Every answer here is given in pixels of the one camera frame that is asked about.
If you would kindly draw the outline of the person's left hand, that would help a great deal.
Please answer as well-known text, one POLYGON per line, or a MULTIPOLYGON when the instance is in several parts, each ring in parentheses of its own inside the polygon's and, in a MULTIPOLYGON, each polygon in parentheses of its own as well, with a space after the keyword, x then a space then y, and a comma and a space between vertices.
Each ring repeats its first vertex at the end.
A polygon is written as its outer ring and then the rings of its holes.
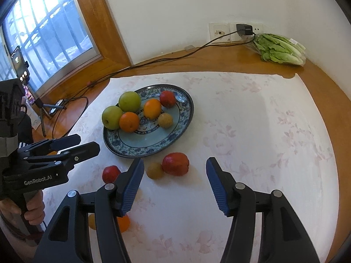
MULTIPOLYGON (((24 213, 25 220, 32 226, 41 224, 45 217, 44 209, 43 191, 39 190, 27 203, 27 211, 24 213)), ((1 200, 1 213, 9 224, 14 227, 18 226, 17 218, 22 214, 22 211, 11 199, 1 200)))

